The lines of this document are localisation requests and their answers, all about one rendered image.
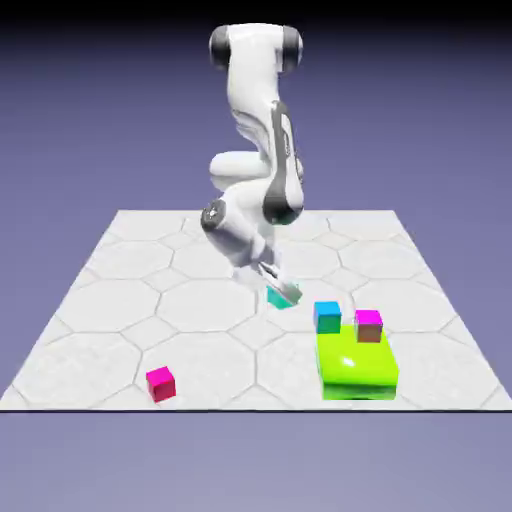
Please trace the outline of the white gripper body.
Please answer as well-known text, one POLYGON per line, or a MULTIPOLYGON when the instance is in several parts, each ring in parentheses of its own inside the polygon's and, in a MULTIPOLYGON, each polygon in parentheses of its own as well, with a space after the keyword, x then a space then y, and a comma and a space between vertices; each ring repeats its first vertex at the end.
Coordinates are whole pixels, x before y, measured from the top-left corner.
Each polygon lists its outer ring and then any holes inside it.
POLYGON ((258 271, 267 284, 288 303, 297 304, 300 301, 302 292, 298 284, 277 265, 261 261, 258 263, 258 271))

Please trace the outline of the small teal cube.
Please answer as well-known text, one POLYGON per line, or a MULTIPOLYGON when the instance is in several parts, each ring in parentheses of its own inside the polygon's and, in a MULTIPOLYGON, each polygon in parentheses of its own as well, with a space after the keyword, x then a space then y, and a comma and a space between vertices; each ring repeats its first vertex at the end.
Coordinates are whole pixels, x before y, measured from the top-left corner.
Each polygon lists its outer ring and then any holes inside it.
POLYGON ((293 285, 285 294, 282 294, 278 289, 275 289, 270 285, 267 286, 267 302, 279 310, 296 306, 301 297, 302 292, 296 285, 293 285))

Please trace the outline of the small blue cube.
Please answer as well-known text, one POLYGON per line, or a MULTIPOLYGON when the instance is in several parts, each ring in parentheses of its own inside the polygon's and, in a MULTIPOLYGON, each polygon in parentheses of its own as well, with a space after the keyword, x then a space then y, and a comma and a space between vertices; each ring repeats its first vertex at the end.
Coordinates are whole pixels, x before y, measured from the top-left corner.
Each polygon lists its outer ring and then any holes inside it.
POLYGON ((314 303, 314 325, 317 334, 340 332, 342 312, 337 301, 317 301, 314 303))

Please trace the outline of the small magenta cube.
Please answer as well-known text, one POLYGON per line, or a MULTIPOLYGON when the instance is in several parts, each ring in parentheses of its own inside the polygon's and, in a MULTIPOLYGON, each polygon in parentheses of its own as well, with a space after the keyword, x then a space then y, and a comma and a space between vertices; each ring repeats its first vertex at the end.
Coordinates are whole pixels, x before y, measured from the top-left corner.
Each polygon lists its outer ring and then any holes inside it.
POLYGON ((357 309, 354 329, 358 343, 380 343, 383 332, 380 312, 375 309, 357 309))

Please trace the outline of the small pink cube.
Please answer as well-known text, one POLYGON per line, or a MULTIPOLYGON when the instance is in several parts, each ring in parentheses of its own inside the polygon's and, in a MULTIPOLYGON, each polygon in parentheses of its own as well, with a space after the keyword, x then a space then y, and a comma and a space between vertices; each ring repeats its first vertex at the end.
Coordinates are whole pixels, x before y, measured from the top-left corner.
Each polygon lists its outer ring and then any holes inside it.
POLYGON ((146 382, 151 398, 155 403, 176 396, 176 382, 167 366, 146 373, 146 382))

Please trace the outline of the large lime green box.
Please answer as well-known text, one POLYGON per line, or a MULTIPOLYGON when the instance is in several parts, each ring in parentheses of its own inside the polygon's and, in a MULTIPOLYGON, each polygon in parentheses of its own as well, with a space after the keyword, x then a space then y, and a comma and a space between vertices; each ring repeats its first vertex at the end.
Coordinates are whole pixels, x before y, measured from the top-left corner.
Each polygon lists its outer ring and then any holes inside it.
POLYGON ((355 327, 316 335, 324 400, 394 400, 399 368, 385 333, 378 343, 357 341, 355 327))

